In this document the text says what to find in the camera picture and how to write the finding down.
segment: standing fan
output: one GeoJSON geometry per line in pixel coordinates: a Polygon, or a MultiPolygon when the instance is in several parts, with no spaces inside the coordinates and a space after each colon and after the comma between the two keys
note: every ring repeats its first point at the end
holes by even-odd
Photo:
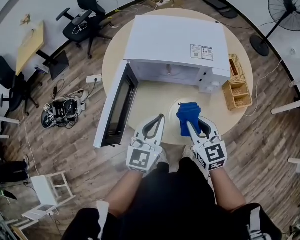
{"type": "Polygon", "coordinates": [[[269,55],[266,41],[278,26],[290,31],[300,31],[300,0],[269,0],[268,9],[276,23],[274,28],[265,39],[255,34],[250,37],[252,47],[264,57],[269,55]]]}

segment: black office chair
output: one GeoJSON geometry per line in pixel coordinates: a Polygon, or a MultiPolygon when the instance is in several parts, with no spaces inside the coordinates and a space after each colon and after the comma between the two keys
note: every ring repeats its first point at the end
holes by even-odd
{"type": "Polygon", "coordinates": [[[69,19],[71,22],[63,30],[63,34],[72,42],[76,42],[78,48],[81,47],[80,43],[89,39],[88,58],[91,59],[91,47],[94,38],[100,37],[111,40],[112,38],[100,34],[106,25],[101,26],[100,23],[105,19],[106,11],[98,4],[97,0],[77,0],[81,9],[86,10],[82,16],[73,17],[68,14],[70,8],[65,9],[56,20],[60,20],[62,16],[69,19]],[[95,13],[94,17],[89,18],[89,15],[95,13]]]}
{"type": "Polygon", "coordinates": [[[0,56],[0,84],[6,89],[10,89],[9,98],[1,95],[1,107],[3,102],[9,102],[9,110],[15,111],[24,100],[24,112],[27,116],[29,116],[28,100],[31,100],[36,108],[39,108],[39,105],[31,97],[31,86],[25,81],[25,76],[22,73],[16,76],[16,72],[11,69],[2,56],[0,56]]]}

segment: power strip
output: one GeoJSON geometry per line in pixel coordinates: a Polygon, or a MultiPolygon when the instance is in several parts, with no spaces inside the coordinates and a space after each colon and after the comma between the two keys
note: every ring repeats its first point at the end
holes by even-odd
{"type": "Polygon", "coordinates": [[[102,81],[102,75],[101,74],[95,74],[95,75],[90,75],[86,77],[86,83],[87,84],[93,84],[95,82],[96,79],[96,83],[99,83],[102,81]]]}

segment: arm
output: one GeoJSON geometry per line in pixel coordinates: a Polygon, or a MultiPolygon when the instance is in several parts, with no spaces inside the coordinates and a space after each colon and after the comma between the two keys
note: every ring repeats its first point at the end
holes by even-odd
{"type": "Polygon", "coordinates": [[[224,168],[210,171],[216,202],[229,212],[245,206],[246,199],[229,178],[224,168]]]}
{"type": "Polygon", "coordinates": [[[109,213],[115,217],[120,216],[128,210],[135,198],[143,173],[129,170],[114,186],[103,201],[108,202],[109,213]]]}

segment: round wooden table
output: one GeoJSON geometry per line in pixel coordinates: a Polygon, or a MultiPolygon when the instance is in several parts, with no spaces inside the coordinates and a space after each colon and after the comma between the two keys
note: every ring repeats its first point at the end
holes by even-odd
{"type": "MultiPolygon", "coordinates": [[[[215,22],[216,20],[200,12],[186,9],[161,9],[147,15],[166,15],[215,22]]],[[[102,65],[102,78],[105,93],[112,86],[120,61],[125,55],[126,46],[133,26],[133,20],[126,24],[109,44],[102,65]]],[[[248,88],[252,94],[253,72],[248,55],[238,38],[223,26],[229,54],[236,54],[245,73],[248,88]]],[[[137,89],[128,125],[133,129],[145,119],[164,114],[165,126],[162,142],[173,145],[191,145],[190,137],[180,135],[180,121],[176,116],[178,103],[197,102],[201,107],[201,116],[214,122],[219,134],[232,129],[243,117],[247,108],[229,111],[222,88],[213,94],[199,93],[197,86],[182,84],[142,81],[137,89]]]]}

